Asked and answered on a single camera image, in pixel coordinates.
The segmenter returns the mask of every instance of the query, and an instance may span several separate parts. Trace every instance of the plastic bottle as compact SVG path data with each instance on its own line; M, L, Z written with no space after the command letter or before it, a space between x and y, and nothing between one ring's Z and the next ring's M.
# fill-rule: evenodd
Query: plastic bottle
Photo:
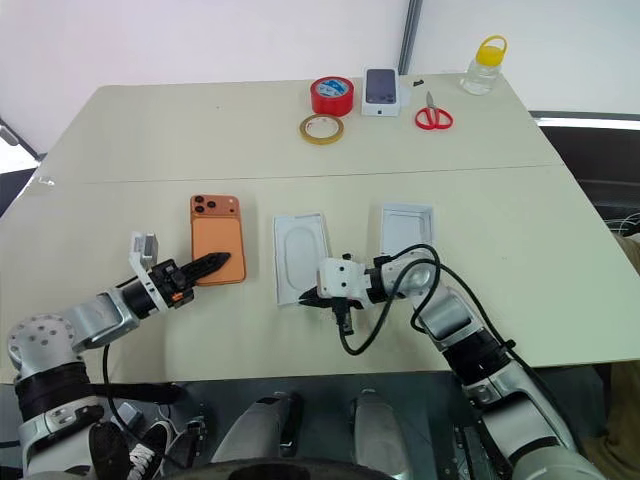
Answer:
M501 41L502 48L488 45L493 40ZM489 93L498 78L505 53L507 53L507 40L503 36L492 35L485 39L462 79L462 88L473 95Z

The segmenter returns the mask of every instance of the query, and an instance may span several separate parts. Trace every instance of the red scissors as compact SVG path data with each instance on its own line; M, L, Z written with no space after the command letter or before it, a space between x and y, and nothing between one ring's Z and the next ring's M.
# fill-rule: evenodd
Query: red scissors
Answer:
M427 123L420 120L423 113L427 117ZM453 117L446 110L436 107L431 92L427 92L427 106L418 110L415 122L423 130L446 130L453 125Z

